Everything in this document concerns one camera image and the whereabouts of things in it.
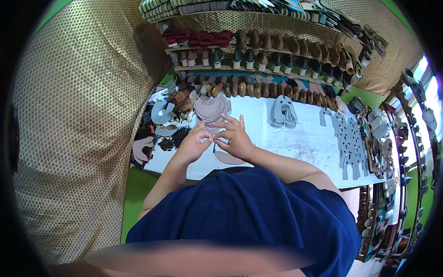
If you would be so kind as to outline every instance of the tile floor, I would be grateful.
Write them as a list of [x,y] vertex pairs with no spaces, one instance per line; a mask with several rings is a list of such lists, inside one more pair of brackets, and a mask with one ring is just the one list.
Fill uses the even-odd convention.
[[[355,222],[357,222],[360,189],[356,188],[351,191],[345,191],[342,194],[344,195],[345,200],[348,201],[349,209],[355,217]],[[346,277],[378,277],[383,265],[385,264],[385,261],[379,262],[378,260],[379,259],[375,258],[366,263],[354,260]]]

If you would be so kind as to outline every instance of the forearm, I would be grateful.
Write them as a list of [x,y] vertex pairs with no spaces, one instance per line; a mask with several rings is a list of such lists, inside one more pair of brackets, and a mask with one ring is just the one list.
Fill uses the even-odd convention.
[[247,160],[254,166],[264,167],[272,171],[283,183],[293,183],[322,171],[314,165],[289,157],[277,155],[256,147]]
[[166,195],[184,186],[188,165],[179,159],[172,159],[143,202],[142,212],[155,207]]

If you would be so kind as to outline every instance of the brown woven material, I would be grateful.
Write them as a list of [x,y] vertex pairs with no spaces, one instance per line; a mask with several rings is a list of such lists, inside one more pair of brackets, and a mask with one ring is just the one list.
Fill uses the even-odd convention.
[[74,0],[32,39],[16,80],[18,205],[50,263],[120,243],[131,145],[167,71],[133,0]]
[[[405,67],[415,69],[423,57],[423,49],[417,38],[404,24],[379,0],[328,0],[328,3],[346,15],[368,24],[377,31],[388,43],[384,59],[374,52],[367,67],[363,67],[363,77],[354,80],[353,85],[381,95],[388,95],[390,89],[400,79]],[[351,45],[357,54],[362,46],[356,40],[331,28],[319,26],[287,16],[257,12],[211,12],[172,18],[175,26],[190,27],[198,30],[223,31],[239,29],[257,29],[260,33],[270,31],[297,35],[302,39],[331,46],[340,43]],[[223,49],[233,53],[233,48]]]

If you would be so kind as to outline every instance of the navy blue shirt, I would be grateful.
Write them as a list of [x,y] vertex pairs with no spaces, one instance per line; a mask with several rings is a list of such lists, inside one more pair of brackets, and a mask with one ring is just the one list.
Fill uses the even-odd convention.
[[346,276],[361,246],[341,196],[298,181],[283,184],[267,169],[219,172],[169,193],[132,227],[126,243],[230,239],[305,248],[319,261],[307,276]]

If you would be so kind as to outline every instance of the hand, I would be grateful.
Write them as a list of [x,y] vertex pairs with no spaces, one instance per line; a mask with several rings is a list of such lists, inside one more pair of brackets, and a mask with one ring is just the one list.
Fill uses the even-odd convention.
[[208,149],[208,147],[210,147],[214,141],[211,134],[202,130],[204,125],[205,121],[203,120],[200,124],[192,128],[189,134],[182,141],[182,144],[177,149],[177,152],[172,159],[187,166],[202,156],[203,152]]
[[[228,122],[213,123],[212,126],[226,130],[215,134],[214,142],[232,156],[248,161],[256,147],[252,144],[248,134],[245,132],[243,114],[240,115],[240,121],[224,114],[222,114],[221,117]],[[219,140],[221,137],[229,140],[228,143]]]

